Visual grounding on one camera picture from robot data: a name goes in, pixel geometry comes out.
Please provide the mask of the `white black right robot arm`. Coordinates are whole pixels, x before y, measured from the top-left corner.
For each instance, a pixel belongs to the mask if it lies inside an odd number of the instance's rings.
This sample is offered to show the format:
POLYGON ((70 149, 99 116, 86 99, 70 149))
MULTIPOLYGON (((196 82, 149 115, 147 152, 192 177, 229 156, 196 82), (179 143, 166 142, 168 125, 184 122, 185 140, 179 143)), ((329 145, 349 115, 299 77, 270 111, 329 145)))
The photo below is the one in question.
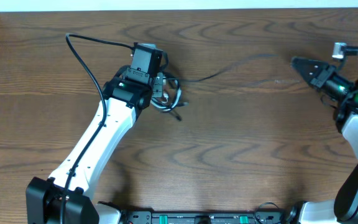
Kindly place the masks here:
POLYGON ((304 81, 337 104, 333 120, 343 138, 350 144, 357 165, 339 189, 336 198, 323 202, 305 202, 295 223, 358 223, 358 79, 350 82, 327 62, 293 57, 291 66, 304 81))

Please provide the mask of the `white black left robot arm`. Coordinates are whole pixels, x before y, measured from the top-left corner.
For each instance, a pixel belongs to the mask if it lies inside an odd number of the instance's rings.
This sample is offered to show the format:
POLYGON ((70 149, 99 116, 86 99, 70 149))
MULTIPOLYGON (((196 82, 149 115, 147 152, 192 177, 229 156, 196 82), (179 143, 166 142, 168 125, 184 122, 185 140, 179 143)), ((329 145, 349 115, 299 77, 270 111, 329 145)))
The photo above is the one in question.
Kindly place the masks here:
POLYGON ((154 44, 135 44, 131 65, 104 85, 98 110, 69 156, 48 179, 35 177, 27 186, 29 223, 119 223, 118 209, 91 200, 119 141, 160 92, 163 56, 154 44))

